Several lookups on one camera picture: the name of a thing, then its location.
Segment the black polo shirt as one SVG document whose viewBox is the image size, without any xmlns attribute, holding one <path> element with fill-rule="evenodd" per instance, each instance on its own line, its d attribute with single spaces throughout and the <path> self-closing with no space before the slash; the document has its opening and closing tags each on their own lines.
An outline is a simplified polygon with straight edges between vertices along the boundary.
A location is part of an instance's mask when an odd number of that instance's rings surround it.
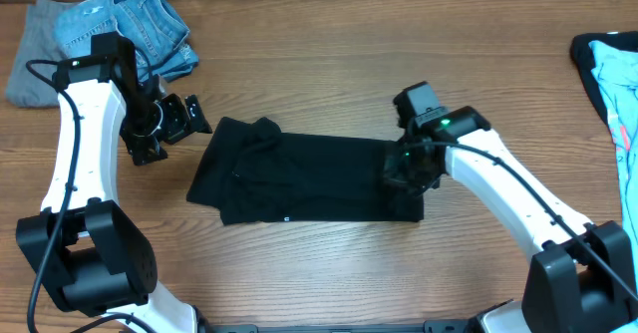
<svg viewBox="0 0 638 333">
<path fill-rule="evenodd" d="M 186 195 L 225 225 L 289 221 L 406 221 L 420 197 L 385 184 L 387 141 L 284 133 L 272 121 L 222 118 Z"/>
</svg>

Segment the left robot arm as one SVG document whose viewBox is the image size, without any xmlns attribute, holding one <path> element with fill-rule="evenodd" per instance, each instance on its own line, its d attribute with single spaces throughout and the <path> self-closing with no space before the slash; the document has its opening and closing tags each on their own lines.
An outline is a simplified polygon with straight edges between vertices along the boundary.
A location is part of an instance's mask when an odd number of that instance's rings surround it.
<svg viewBox="0 0 638 333">
<path fill-rule="evenodd" d="M 34 290 L 93 326 L 208 331 L 200 311 L 160 283 L 153 248 L 117 190 L 119 147 L 144 166 L 163 160 L 166 145 L 209 132 L 196 96 L 169 93 L 159 76 L 141 83 L 134 43 L 115 32 L 95 35 L 89 55 L 57 62 L 47 84 L 61 114 L 56 164 L 39 213 L 16 227 Z"/>
</svg>

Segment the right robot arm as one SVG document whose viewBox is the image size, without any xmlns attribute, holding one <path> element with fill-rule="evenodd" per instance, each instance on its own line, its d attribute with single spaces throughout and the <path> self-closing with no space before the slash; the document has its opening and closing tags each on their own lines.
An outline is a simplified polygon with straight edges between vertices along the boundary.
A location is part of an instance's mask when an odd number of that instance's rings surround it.
<svg viewBox="0 0 638 333">
<path fill-rule="evenodd" d="M 637 320 L 632 248 L 615 221 L 596 224 L 555 196 L 471 107 L 398 107 L 387 183 L 416 194 L 450 176 L 510 232 L 528 262 L 523 296 L 471 320 L 471 332 L 614 332 Z"/>
</svg>

